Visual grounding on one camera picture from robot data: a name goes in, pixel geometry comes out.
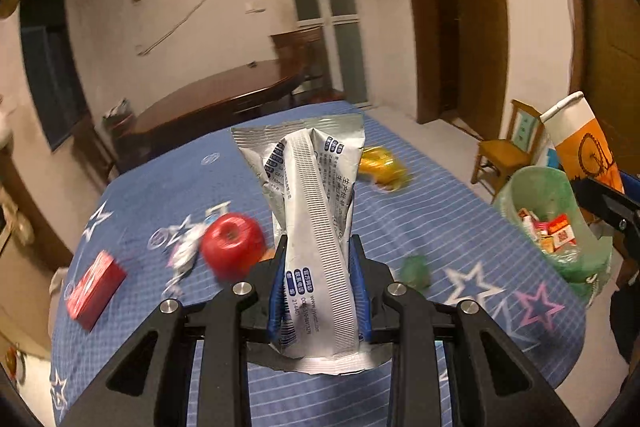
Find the green plastic trash bin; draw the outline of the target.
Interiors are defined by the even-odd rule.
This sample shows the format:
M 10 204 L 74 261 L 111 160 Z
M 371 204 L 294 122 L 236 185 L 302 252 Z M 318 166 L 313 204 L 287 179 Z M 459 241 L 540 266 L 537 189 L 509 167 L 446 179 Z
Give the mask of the green plastic trash bin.
M 593 233 L 565 173 L 529 166 L 494 199 L 500 215 L 538 248 L 574 293 L 591 305 L 611 276 L 613 239 Z

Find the silver foil snack bag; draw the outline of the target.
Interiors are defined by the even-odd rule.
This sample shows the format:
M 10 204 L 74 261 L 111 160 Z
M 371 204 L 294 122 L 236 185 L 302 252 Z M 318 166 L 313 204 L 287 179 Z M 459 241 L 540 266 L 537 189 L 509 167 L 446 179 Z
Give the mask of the silver foil snack bag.
M 233 140 L 255 173 L 285 241 L 271 297 L 272 355 L 280 371 L 342 375 L 375 369 L 392 356 L 364 338 L 368 312 L 349 272 L 355 182 L 366 134 L 359 113 L 235 128 Z

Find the orange cardboard box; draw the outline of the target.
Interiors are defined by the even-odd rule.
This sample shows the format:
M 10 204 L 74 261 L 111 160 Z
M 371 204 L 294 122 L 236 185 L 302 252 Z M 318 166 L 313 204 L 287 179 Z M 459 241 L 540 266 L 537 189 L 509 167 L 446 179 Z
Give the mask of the orange cardboard box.
M 262 257 L 260 258 L 260 262 L 271 260 L 274 258 L 275 255 L 276 255 L 276 251 L 273 248 L 268 248 L 265 251 L 265 254 L 263 254 Z

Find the yellow wrapped snack package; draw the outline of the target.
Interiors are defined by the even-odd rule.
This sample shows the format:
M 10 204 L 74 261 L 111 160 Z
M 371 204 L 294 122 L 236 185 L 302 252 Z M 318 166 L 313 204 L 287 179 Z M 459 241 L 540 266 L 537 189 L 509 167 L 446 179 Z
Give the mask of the yellow wrapped snack package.
M 358 179 L 393 192 L 405 187 L 410 176 L 406 166 L 388 148 L 372 146 L 362 151 Z

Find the blue star-patterned bed sheet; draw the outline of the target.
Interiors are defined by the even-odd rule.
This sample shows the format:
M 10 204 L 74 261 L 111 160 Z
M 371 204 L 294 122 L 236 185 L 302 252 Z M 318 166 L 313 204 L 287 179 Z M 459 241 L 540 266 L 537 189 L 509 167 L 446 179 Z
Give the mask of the blue star-patterned bed sheet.
M 528 238 L 434 160 L 372 118 L 370 146 L 388 147 L 407 165 L 407 187 L 389 192 L 369 181 L 352 190 L 352 231 L 366 255 L 398 272 L 412 255 L 425 258 L 427 296 L 455 305 L 479 303 L 557 386 L 576 364 L 586 311 L 570 286 Z M 107 360 L 160 303 L 170 279 L 170 252 L 205 218 L 227 204 L 255 219 L 270 241 L 291 239 L 304 261 L 287 269 L 292 291 L 320 265 L 303 197 L 268 195 L 270 174 L 250 168 L 229 130 L 192 141 L 119 176 L 89 218 L 68 269 L 70 293 L 96 256 L 125 270 L 92 329 L 59 309 L 53 333 L 51 400 L 62 421 Z M 390 399 L 390 366 L 345 376 L 283 372 L 251 365 L 250 413 L 257 426 L 381 426 Z

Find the green snack wrapper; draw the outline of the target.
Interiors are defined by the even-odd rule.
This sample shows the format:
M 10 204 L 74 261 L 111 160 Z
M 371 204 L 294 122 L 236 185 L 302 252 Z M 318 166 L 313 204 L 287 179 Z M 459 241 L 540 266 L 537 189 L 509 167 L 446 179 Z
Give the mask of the green snack wrapper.
M 426 291 L 431 286 L 431 271 L 426 257 L 420 254 L 405 257 L 397 272 L 397 280 L 417 291 Z

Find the trash inside bin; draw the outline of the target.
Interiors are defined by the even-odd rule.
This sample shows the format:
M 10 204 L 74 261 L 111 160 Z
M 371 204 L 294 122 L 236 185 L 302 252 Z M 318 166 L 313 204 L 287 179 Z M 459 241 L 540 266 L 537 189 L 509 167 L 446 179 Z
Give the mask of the trash inside bin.
M 539 219 L 533 211 L 518 210 L 525 234 L 546 254 L 559 255 L 577 247 L 576 237 L 566 213 L 550 221 Z

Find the red cardboard box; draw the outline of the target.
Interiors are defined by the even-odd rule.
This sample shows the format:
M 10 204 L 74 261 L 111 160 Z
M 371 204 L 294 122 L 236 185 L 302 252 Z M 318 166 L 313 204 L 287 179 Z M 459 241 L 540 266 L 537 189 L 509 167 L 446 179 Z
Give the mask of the red cardboard box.
M 65 299 L 70 318 L 91 332 L 127 273 L 107 251 L 100 251 Z

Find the red apple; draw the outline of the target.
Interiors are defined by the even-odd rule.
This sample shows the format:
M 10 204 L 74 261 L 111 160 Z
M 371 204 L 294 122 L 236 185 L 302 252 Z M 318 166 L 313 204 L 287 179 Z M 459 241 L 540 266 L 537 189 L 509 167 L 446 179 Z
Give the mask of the red apple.
M 258 222 L 237 212 L 225 213 L 209 225 L 200 244 L 209 269 L 224 282 L 241 280 L 266 251 Z

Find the dark wooden round table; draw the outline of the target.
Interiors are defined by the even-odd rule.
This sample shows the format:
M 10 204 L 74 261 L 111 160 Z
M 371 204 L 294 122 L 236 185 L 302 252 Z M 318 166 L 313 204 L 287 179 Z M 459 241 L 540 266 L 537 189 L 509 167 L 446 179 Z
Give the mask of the dark wooden round table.
M 174 148 L 238 122 L 292 93 L 304 80 L 296 60 L 260 61 L 218 72 L 168 94 L 136 116 L 114 140 L 125 172 Z

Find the dark wooden chair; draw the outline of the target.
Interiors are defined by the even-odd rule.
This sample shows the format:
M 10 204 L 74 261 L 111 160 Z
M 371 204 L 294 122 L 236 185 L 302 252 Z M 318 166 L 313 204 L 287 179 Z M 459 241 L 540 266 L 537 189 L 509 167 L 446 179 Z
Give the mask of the dark wooden chair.
M 321 26 L 280 32 L 270 39 L 281 62 L 297 63 L 302 68 L 303 81 L 291 94 L 294 105 L 344 100 L 344 93 L 333 86 Z

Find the dark window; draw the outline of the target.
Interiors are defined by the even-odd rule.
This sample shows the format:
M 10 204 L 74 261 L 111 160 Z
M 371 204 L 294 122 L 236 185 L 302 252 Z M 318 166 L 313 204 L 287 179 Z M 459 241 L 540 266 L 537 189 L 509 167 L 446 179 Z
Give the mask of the dark window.
M 64 0 L 21 0 L 20 28 L 29 91 L 49 148 L 56 150 L 89 114 Z

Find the brown wooden door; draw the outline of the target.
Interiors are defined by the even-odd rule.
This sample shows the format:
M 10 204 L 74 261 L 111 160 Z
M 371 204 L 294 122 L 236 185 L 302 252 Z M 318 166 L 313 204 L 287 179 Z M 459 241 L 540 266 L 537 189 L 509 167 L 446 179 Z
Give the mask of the brown wooden door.
M 500 133 L 508 70 L 506 0 L 411 0 L 416 119 L 457 116 L 484 139 Z

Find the small yellow wooden chair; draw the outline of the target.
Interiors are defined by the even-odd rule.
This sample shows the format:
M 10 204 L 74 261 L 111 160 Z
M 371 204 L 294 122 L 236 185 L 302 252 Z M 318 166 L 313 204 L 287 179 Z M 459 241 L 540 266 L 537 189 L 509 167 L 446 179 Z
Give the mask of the small yellow wooden chair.
M 514 173 L 533 164 L 544 126 L 541 113 L 524 102 L 511 101 L 512 113 L 504 138 L 478 143 L 471 183 L 483 182 L 492 198 Z

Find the orange white paper cup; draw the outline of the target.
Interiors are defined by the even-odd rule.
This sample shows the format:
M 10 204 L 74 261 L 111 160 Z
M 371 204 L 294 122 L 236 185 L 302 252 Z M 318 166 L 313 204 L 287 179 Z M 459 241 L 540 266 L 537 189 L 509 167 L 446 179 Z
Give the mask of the orange white paper cup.
M 623 193 L 623 181 L 605 134 L 582 91 L 540 115 L 567 179 L 592 178 Z

